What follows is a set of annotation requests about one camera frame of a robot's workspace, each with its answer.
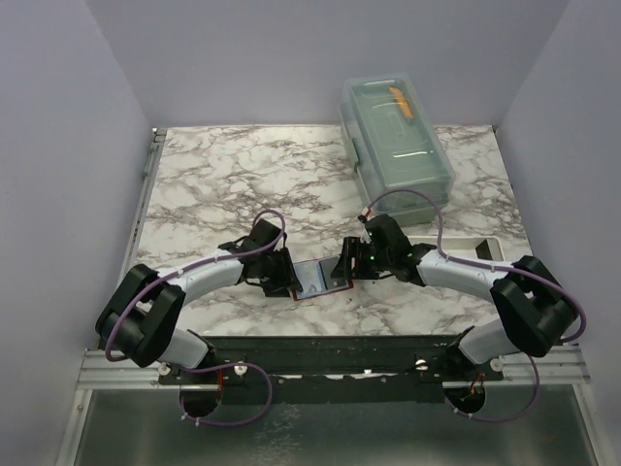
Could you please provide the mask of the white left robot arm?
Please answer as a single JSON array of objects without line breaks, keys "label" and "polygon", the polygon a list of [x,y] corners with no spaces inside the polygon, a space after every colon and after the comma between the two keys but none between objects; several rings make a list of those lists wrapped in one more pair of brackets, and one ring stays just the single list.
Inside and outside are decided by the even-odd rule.
[{"label": "white left robot arm", "polygon": [[194,383],[214,374],[209,345],[177,328],[183,306],[218,289],[254,281],[267,297],[289,297],[302,286],[287,248],[252,254],[225,243],[201,260],[169,272],[139,264],[127,273],[96,322],[109,361],[139,367],[181,366]]}]

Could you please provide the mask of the red leather card holder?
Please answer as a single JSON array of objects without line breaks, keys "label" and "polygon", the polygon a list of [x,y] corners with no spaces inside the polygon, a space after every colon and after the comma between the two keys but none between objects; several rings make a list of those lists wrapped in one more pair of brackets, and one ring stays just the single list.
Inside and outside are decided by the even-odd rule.
[{"label": "red leather card holder", "polygon": [[334,255],[294,263],[294,272],[302,290],[293,291],[293,299],[295,301],[307,300],[352,289],[352,281],[331,278],[331,273],[338,261],[339,258]]}]

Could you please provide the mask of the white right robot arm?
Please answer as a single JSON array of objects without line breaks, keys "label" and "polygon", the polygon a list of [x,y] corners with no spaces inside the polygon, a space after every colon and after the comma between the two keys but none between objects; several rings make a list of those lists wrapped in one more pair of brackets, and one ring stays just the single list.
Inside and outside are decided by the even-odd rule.
[{"label": "white right robot arm", "polygon": [[542,263],[524,256],[518,262],[475,261],[450,256],[437,247],[408,240],[371,243],[343,240],[333,280],[375,281],[394,277],[418,286],[445,287],[492,303],[498,318],[465,330],[446,357],[448,373],[465,381],[497,356],[523,352],[543,357],[569,342],[565,333],[583,320],[579,305]]}]

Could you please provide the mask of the white plastic tray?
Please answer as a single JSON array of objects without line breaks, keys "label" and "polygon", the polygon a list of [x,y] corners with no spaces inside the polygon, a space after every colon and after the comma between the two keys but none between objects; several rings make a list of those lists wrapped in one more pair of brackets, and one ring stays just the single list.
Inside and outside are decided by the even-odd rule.
[{"label": "white plastic tray", "polygon": [[443,236],[441,247],[449,255],[464,257],[471,260],[506,260],[500,240],[492,236]]}]

